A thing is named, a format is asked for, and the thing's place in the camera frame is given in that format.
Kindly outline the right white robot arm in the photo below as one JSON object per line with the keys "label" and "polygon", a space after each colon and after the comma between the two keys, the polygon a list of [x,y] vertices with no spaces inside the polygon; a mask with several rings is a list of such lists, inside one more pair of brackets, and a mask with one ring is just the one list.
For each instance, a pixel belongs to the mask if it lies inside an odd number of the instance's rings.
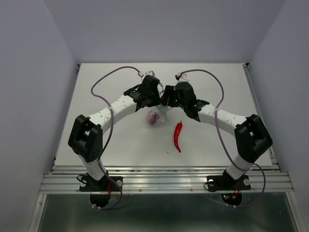
{"label": "right white robot arm", "polygon": [[223,142],[220,130],[235,137],[238,154],[234,159],[228,156],[231,164],[222,177],[222,183],[228,189],[237,186],[239,178],[273,145],[272,138],[259,116],[235,115],[220,110],[218,106],[213,106],[207,101],[197,99],[193,87],[188,82],[166,86],[161,104],[180,107],[189,118],[215,126],[220,142]]}

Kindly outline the clear zip top bag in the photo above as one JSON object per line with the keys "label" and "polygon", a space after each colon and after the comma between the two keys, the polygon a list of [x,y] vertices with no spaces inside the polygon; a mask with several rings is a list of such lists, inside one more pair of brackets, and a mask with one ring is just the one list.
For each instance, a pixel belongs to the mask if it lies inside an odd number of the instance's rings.
{"label": "clear zip top bag", "polygon": [[148,127],[157,127],[166,124],[169,121],[169,112],[173,107],[157,105],[153,107],[146,116],[146,124]]}

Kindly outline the red chili pepper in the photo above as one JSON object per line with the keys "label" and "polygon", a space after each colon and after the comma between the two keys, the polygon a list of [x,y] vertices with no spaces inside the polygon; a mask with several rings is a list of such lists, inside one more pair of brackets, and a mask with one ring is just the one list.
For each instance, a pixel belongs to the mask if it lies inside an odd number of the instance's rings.
{"label": "red chili pepper", "polygon": [[182,124],[182,121],[180,121],[177,123],[175,130],[174,130],[174,135],[173,135],[174,146],[179,153],[181,153],[181,148],[179,147],[178,139],[179,139],[179,135],[181,133],[182,128],[183,128],[183,124]]}

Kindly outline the purple onion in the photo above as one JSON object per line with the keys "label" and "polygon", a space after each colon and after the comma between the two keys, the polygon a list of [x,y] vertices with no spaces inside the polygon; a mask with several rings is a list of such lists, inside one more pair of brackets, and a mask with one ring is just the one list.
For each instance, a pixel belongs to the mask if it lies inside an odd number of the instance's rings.
{"label": "purple onion", "polygon": [[148,115],[146,118],[147,124],[150,126],[155,125],[158,122],[158,120],[159,120],[159,117],[157,114]]}

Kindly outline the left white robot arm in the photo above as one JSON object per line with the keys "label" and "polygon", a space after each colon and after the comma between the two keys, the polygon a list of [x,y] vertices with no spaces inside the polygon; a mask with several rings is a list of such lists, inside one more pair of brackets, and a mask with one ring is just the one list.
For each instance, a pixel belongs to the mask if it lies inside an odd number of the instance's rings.
{"label": "left white robot arm", "polygon": [[144,107],[160,104],[158,85],[160,80],[146,75],[135,89],[130,88],[107,108],[85,117],[76,117],[68,140],[69,147],[77,154],[91,177],[91,185],[96,190],[107,186],[107,171],[102,165],[103,135],[124,117]]}

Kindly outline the white radish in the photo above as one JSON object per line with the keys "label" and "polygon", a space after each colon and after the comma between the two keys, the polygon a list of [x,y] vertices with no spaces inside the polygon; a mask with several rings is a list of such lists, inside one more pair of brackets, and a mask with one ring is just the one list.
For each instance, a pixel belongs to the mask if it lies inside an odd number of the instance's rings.
{"label": "white radish", "polygon": [[170,85],[166,85],[163,95],[161,97],[161,104],[163,106],[163,109],[165,110],[165,112],[168,110],[169,108],[169,99],[173,94],[173,88],[174,86],[170,86]]}

